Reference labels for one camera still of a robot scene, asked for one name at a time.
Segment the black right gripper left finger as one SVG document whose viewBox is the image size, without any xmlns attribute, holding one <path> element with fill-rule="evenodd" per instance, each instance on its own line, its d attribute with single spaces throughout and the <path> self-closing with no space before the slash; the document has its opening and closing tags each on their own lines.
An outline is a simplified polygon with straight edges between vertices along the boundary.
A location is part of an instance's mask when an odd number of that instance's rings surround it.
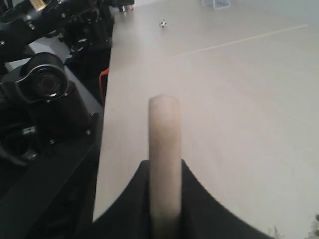
<svg viewBox="0 0 319 239">
<path fill-rule="evenodd" d="M 142 161 L 127 187 L 92 226 L 93 239 L 149 239 L 149 162 Z"/>
</svg>

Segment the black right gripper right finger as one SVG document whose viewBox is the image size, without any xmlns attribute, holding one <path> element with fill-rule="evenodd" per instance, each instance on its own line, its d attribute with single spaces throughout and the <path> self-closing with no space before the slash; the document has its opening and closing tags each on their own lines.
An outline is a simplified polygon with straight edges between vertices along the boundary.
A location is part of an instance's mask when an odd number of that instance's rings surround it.
<svg viewBox="0 0 319 239">
<path fill-rule="evenodd" d="M 185 161 L 182 161 L 181 237 L 183 239 L 271 238 L 231 213 L 211 196 Z"/>
</svg>

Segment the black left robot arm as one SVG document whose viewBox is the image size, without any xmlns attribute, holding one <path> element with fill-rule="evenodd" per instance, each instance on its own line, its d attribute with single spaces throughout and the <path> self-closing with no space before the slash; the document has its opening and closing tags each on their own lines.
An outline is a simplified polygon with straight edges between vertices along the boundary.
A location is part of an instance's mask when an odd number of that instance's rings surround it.
<svg viewBox="0 0 319 239">
<path fill-rule="evenodd" d="M 110 0 L 23 0 L 13 5 L 0 2 L 0 74 L 6 63 L 25 59 L 29 44 L 62 36 L 69 47 L 65 65 L 84 52 L 102 52 L 112 47 Z"/>
</svg>

